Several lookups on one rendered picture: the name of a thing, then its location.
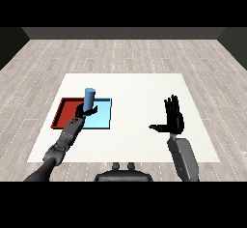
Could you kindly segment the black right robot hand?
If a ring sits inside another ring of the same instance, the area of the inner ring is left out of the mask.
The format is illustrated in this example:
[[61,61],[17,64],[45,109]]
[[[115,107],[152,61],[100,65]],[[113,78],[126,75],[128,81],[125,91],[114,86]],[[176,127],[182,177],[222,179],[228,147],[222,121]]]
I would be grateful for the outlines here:
[[150,125],[150,128],[158,132],[169,132],[172,134],[182,134],[184,130],[183,116],[179,111],[178,97],[171,95],[164,100],[167,124],[166,125]]

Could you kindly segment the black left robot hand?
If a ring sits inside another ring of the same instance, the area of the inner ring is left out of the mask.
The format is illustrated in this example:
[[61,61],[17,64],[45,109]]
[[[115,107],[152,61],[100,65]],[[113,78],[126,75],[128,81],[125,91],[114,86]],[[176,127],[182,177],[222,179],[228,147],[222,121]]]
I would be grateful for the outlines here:
[[91,115],[96,114],[96,113],[97,113],[97,107],[95,107],[94,109],[90,109],[90,110],[85,111],[84,110],[84,104],[81,103],[76,107],[75,117],[76,118],[83,118],[85,116],[91,116]]

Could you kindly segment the blue can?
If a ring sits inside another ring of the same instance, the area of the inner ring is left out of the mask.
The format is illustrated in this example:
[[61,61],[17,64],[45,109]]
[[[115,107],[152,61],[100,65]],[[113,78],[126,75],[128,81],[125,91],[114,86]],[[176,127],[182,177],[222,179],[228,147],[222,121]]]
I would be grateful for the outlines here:
[[95,94],[96,94],[96,90],[94,88],[85,89],[85,97],[84,97],[84,105],[83,105],[84,112],[91,110],[93,108]]

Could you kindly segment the red shallow open box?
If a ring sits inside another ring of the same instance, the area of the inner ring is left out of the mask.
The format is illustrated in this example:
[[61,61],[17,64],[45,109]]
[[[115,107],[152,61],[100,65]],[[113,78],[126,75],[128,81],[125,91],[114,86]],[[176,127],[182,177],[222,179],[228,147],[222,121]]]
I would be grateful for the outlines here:
[[63,129],[75,117],[77,106],[83,102],[83,98],[62,98],[50,127]]

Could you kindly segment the light blue shallow open box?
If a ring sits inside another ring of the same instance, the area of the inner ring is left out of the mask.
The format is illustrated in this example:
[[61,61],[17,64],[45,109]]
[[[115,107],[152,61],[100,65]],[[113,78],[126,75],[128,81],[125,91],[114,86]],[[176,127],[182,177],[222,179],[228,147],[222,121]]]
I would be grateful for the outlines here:
[[110,129],[112,100],[97,98],[94,106],[97,107],[97,113],[86,118],[84,129]]

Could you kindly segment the dark grey robot body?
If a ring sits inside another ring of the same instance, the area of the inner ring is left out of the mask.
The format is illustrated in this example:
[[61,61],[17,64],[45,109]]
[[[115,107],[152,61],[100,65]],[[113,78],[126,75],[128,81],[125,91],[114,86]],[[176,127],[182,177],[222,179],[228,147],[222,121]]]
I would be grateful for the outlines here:
[[96,175],[95,182],[152,182],[152,177],[137,171],[133,162],[127,164],[126,170],[121,170],[120,164],[114,162],[110,171]]

